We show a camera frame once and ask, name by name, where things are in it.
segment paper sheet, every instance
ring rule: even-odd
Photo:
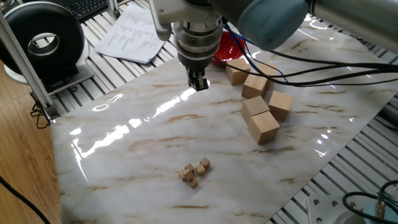
[[[131,4],[95,50],[111,57],[148,63],[162,48],[149,10]]]

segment robotic arm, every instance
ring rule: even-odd
[[[398,0],[150,0],[150,8],[160,39],[174,31],[196,91],[208,88],[205,68],[220,46],[222,16],[262,50],[282,45],[310,12],[398,54]]]
[[[161,40],[170,38],[173,24],[178,58],[196,91],[208,88],[205,68],[220,46],[222,16],[260,48],[272,50],[295,32],[308,12],[304,0],[150,0],[150,8]]]

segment black cable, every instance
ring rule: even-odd
[[[17,190],[12,188],[3,177],[0,176],[0,184],[3,185],[10,193],[12,193],[15,197],[19,200],[24,202],[30,209],[32,209],[42,220],[45,224],[50,224],[50,221],[44,216],[44,214],[29,200],[27,200],[23,195],[21,195]]]
[[[319,85],[310,85],[310,86],[301,86],[301,87],[320,87],[320,86],[365,86],[365,85],[376,85],[376,84],[382,84],[382,83],[389,83],[389,82],[394,82],[398,81],[398,78],[393,78],[390,80],[384,80],[384,81],[378,81],[378,82],[372,82],[372,83],[329,83],[329,84],[319,84]]]
[[[386,188],[390,185],[393,184],[398,184],[398,180],[392,180],[392,181],[388,181],[387,183],[385,183],[381,188],[380,188],[380,193],[384,193],[386,191]]]
[[[251,74],[251,75],[257,75],[257,76],[264,77],[264,75],[261,75],[261,74],[258,74],[258,73],[254,73],[254,72],[247,72],[247,71],[245,71],[245,70],[243,70],[243,69],[241,69],[241,68],[238,68],[238,67],[235,67],[235,66],[232,66],[232,65],[228,65],[227,63],[223,62],[222,60],[220,60],[220,59],[217,58],[217,57],[214,57],[214,59],[217,60],[219,63],[222,63],[223,65],[226,65],[226,66],[231,67],[231,68],[233,68],[233,69],[236,69],[236,70],[238,70],[238,71],[245,72],[245,73],[248,73],[248,74]],[[351,73],[351,74],[347,74],[347,75],[350,75],[350,77],[345,77],[345,78],[352,78],[352,77],[358,77],[358,76],[370,75],[370,74],[378,74],[378,73],[386,73],[386,71],[385,71],[385,70],[371,70],[371,71],[365,71],[365,72]],[[275,78],[282,78],[283,76],[275,75],[275,76],[273,76],[273,77],[275,77]],[[331,80],[331,81],[336,81],[336,80],[344,79],[344,78],[338,78],[338,77],[342,77],[342,76],[337,76],[337,77],[334,78],[335,80]],[[305,84],[301,84],[301,83],[300,83],[301,85],[292,85],[292,86],[295,86],[295,87],[317,87],[317,86],[329,86],[329,85],[364,86],[364,85],[375,85],[375,84],[380,84],[380,83],[393,82],[393,81],[397,81],[397,80],[398,80],[398,78],[394,78],[394,79],[391,79],[391,80],[384,80],[384,81],[372,82],[372,83],[328,83],[328,84],[320,84],[320,85],[317,85],[317,84],[305,85]]]
[[[377,218],[375,216],[366,214],[364,212],[361,212],[361,211],[353,208],[352,206],[348,205],[348,202],[347,202],[347,198],[351,197],[351,196],[365,196],[365,197],[377,199],[376,195],[369,194],[369,193],[364,193],[364,192],[350,192],[350,193],[347,193],[347,194],[345,194],[343,196],[343,198],[341,200],[343,201],[343,205],[349,211],[351,211],[351,212],[353,212],[353,213],[355,213],[355,214],[357,214],[357,215],[359,215],[359,216],[361,216],[363,218],[367,218],[367,219],[375,221],[375,222],[379,222],[379,223],[383,223],[383,224],[398,224],[397,222],[392,222],[392,221],[388,221],[388,220],[385,220],[385,219],[382,219],[382,218]],[[385,201],[385,203],[386,203],[386,205],[388,207],[390,207],[398,215],[398,209],[395,206],[393,206],[389,201]]]
[[[246,46],[246,49],[248,50],[248,53],[249,53],[250,57],[253,58],[253,60],[255,60],[256,62],[258,62],[258,63],[260,63],[260,64],[263,64],[263,65],[265,65],[265,66],[268,66],[268,67],[273,68],[274,70],[278,71],[278,72],[283,76],[283,78],[285,79],[285,81],[286,81],[287,83],[289,82],[289,81],[287,81],[287,78],[286,78],[286,76],[283,74],[283,72],[280,71],[278,68],[275,68],[275,67],[273,67],[273,66],[271,66],[271,65],[269,65],[269,64],[266,64],[266,63],[264,63],[264,62],[261,62],[261,61],[255,59],[255,58],[253,57],[253,55],[251,54],[250,50],[249,50],[249,46],[248,46],[248,43],[246,42],[246,40],[243,40],[243,42],[244,42],[244,44],[245,44],[245,46]]]
[[[241,38],[241,39],[243,39],[243,40],[249,42],[249,43],[252,44],[252,45],[255,45],[255,44],[254,44],[253,42],[251,42],[250,40],[248,40],[248,39],[244,38],[243,36],[241,36],[241,35],[239,35],[239,34],[233,32],[233,31],[229,28],[229,26],[228,26],[227,24],[225,24],[225,26],[226,26],[226,29],[227,29],[227,30],[229,29],[229,32],[232,32],[233,34],[235,34],[235,35],[238,36],[239,38]],[[276,52],[275,50],[269,50],[269,52],[271,52],[271,53],[273,53],[273,54],[276,54],[276,55],[279,55],[279,56],[281,56],[281,57],[289,58],[289,59],[292,59],[292,60],[298,60],[298,61],[301,61],[301,62],[323,63],[323,64],[329,64],[329,65],[339,65],[339,66],[342,66],[342,67],[345,67],[345,66],[353,67],[353,66],[351,66],[351,63],[334,62],[334,61],[327,61],[327,60],[314,60],[314,59],[309,59],[309,58],[295,57],[295,56],[283,54],[283,53],[280,53],[280,52]],[[373,65],[378,66],[378,67],[376,67],[376,68],[398,68],[398,65],[389,65],[389,64],[386,64],[386,63],[363,63],[363,64],[373,64]]]
[[[240,44],[238,43],[235,34],[231,31],[231,29],[229,28],[229,26],[227,24],[224,25],[228,31],[230,31],[232,38],[234,39],[234,41],[237,43],[239,49],[242,51],[243,55],[245,56],[245,58],[248,60],[249,64],[259,73],[259,74],[255,74],[255,75],[259,75],[259,76],[263,76],[266,77],[267,79],[271,80],[272,82],[281,84],[281,85],[288,85],[288,86],[296,86],[296,87],[303,87],[303,86],[310,86],[310,85],[316,85],[316,84],[321,84],[321,83],[325,83],[325,82],[332,82],[332,81],[336,81],[336,80],[341,80],[341,79],[345,79],[345,78],[353,78],[353,77],[358,77],[358,76],[362,76],[362,75],[369,75],[369,74],[377,74],[377,73],[387,73],[387,72],[396,72],[397,70],[392,69],[392,68],[385,68],[385,69],[379,69],[379,70],[370,70],[370,71],[365,71],[365,72],[358,72],[358,73],[351,73],[351,74],[346,74],[346,75],[339,75],[337,77],[331,77],[331,78],[325,78],[322,80],[317,80],[317,81],[311,81],[311,82],[295,82],[295,83],[287,83],[287,82],[283,82],[280,80],[276,80],[275,78],[273,78],[272,76],[266,75],[265,73],[263,73],[260,69],[258,69],[256,67],[256,65],[251,61],[251,59],[248,57],[248,55],[246,54],[246,52],[244,51],[244,49],[242,48],[242,46],[240,46]]]
[[[35,101],[35,105],[33,105],[33,107],[32,107],[32,111],[30,112],[30,116],[33,117],[33,118],[37,117],[37,120],[36,120],[36,128],[37,129],[45,129],[46,127],[50,126],[50,120],[45,115],[45,113],[43,113],[43,107],[40,106],[40,103],[34,97],[33,97],[33,99]],[[42,126],[42,127],[39,126],[39,121],[40,121],[40,117],[41,116],[44,116],[46,121],[47,121],[47,124],[45,126]]]

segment small wooden cube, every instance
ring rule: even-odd
[[[203,164],[197,165],[197,174],[198,175],[203,175],[206,173],[205,166]]]
[[[280,126],[271,112],[267,111],[251,117],[249,132],[257,144],[275,139]]]
[[[262,96],[266,89],[267,78],[256,75],[249,75],[243,85],[242,97],[247,99]]]
[[[204,157],[199,163],[205,166],[205,169],[209,168],[210,166],[210,160],[208,160],[206,157]]]
[[[229,60],[227,61],[228,65],[232,65],[234,67],[240,68],[242,70],[245,70],[247,72],[250,72],[250,66],[246,63],[245,59],[239,58],[235,60]],[[239,70],[236,70],[235,68],[231,67],[226,67],[225,70],[226,77],[228,78],[229,82],[231,85],[237,85],[240,83],[244,83],[248,77],[248,73],[241,72]]]
[[[180,172],[178,172],[178,176],[181,178],[182,181],[186,181],[184,175],[182,174],[184,171],[186,171],[186,169],[183,169]]]
[[[190,180],[192,180],[192,178],[194,178],[194,176],[190,170],[184,170],[182,172],[182,175],[184,176],[184,179],[187,181],[190,181]]]
[[[190,170],[192,174],[195,174],[195,168],[192,164],[188,164],[187,166],[185,166],[185,169]]]
[[[194,178],[192,178],[191,180],[189,180],[187,183],[188,183],[188,185],[189,185],[191,188],[195,188],[195,187],[198,185],[198,179],[196,179],[196,178],[194,177]]]
[[[285,121],[293,102],[293,96],[274,91],[269,101],[269,109],[278,121]]]
[[[257,68],[259,68],[259,69],[260,69],[262,72],[264,72],[266,75],[273,76],[273,75],[276,74],[276,70],[273,69],[273,68],[271,68],[270,66],[267,66],[267,65],[260,64],[260,65],[257,66]],[[266,81],[265,90],[269,90],[269,87],[271,86],[271,83],[272,83],[272,81],[270,81],[270,80],[267,80],[267,81]]]
[[[269,108],[261,96],[251,98],[243,101],[241,115],[246,122],[249,124],[250,118],[254,115],[261,114],[269,111]]]

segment large wooden cube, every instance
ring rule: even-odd
[[[269,111],[269,108],[261,96],[243,101],[241,115],[246,124],[249,124],[251,116]]]
[[[266,77],[249,75],[243,85],[242,97],[247,99],[262,96],[268,80]]]
[[[240,68],[242,70],[245,70],[247,72],[250,72],[250,66],[246,63],[245,59],[239,58],[235,60],[229,60],[227,62],[228,65],[232,65],[234,67]],[[231,67],[226,67],[225,74],[231,83],[231,85],[237,85],[244,83],[248,77],[248,73],[239,71],[235,68]]]
[[[269,111],[252,116],[248,126],[249,132],[257,144],[274,140],[280,128]]]
[[[262,72],[264,72],[266,75],[274,76],[274,75],[276,74],[276,70],[273,69],[273,68],[271,68],[270,66],[267,66],[267,65],[260,64],[260,65],[257,66],[257,68],[259,68],[259,69],[260,69]],[[267,80],[267,81],[266,81],[265,90],[268,90],[268,89],[270,88],[271,83],[272,83],[272,82],[271,82],[270,80]]]
[[[285,121],[293,102],[293,96],[274,91],[269,102],[269,109],[278,121]]]

